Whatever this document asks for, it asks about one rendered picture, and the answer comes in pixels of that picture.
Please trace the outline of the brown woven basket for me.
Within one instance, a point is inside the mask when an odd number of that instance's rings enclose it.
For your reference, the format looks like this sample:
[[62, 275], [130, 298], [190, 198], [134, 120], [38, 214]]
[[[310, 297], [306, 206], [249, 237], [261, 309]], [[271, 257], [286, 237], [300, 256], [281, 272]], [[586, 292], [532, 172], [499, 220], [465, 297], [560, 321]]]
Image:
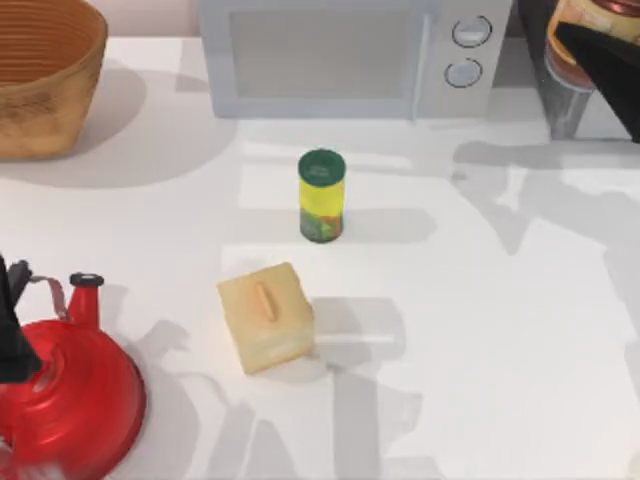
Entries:
[[74, 147], [107, 38], [106, 18], [88, 0], [0, 0], [0, 160]]

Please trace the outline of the yellow and green can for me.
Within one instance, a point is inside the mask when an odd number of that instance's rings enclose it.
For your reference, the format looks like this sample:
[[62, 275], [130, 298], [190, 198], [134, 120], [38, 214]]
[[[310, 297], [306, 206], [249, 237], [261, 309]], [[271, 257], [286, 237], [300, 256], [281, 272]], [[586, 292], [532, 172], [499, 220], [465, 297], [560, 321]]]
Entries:
[[343, 232], [346, 163], [337, 152], [314, 149], [298, 161], [300, 231], [315, 243]]

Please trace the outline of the silver and orange appliance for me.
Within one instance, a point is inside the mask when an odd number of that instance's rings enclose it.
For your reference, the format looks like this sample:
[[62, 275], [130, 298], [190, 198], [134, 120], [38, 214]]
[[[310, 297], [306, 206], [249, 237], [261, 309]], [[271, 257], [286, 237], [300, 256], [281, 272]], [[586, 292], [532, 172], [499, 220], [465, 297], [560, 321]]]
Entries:
[[588, 75], [556, 38], [560, 22], [640, 46], [640, 0], [558, 0], [547, 25], [539, 77], [539, 93], [552, 138], [633, 142]]

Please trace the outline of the red kettle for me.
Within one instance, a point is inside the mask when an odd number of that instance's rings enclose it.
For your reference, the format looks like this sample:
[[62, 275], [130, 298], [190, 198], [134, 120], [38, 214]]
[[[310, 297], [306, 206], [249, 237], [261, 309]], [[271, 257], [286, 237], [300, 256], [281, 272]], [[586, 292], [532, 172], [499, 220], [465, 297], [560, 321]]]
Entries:
[[0, 349], [0, 480], [105, 480], [140, 433], [143, 376], [100, 327], [101, 276], [72, 274], [69, 301], [48, 282], [55, 317]]

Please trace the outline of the round microwave knob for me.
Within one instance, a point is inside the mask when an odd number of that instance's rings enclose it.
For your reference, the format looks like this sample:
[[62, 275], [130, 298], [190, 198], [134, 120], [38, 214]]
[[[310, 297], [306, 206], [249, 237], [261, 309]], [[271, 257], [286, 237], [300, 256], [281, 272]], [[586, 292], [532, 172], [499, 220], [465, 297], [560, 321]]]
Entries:
[[483, 76], [481, 63], [473, 58], [450, 63], [444, 71], [444, 79], [452, 88], [465, 89], [475, 85]]
[[483, 15], [458, 20], [452, 28], [452, 39], [461, 48], [477, 48], [486, 43], [493, 32], [493, 25]]

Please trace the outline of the pale yellow box with slot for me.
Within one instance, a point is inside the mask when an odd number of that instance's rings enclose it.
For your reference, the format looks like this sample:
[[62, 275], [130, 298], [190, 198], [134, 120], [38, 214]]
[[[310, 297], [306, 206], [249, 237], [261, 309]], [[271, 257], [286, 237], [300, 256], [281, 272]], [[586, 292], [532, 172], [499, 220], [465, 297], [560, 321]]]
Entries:
[[245, 374], [258, 374], [313, 350], [313, 309], [291, 263], [224, 280], [217, 291]]

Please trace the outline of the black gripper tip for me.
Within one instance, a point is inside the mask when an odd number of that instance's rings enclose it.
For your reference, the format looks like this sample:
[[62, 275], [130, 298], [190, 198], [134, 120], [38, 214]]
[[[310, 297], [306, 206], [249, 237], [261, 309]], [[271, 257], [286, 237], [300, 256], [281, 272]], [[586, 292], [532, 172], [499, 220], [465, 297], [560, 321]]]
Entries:
[[0, 384], [26, 383], [42, 368], [16, 314], [31, 276], [26, 260], [7, 266], [0, 254]]

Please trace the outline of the pale microwave oven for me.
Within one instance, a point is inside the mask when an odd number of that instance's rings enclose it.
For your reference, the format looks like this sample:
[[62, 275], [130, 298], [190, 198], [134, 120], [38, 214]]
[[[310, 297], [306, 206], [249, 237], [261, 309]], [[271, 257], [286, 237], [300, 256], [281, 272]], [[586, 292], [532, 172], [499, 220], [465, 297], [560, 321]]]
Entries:
[[[484, 114], [513, 0], [198, 0], [210, 98], [223, 118], [411, 119], [423, 17], [431, 17], [417, 119]], [[490, 39], [461, 48], [458, 20], [483, 15]], [[466, 57], [482, 78], [456, 89]]]

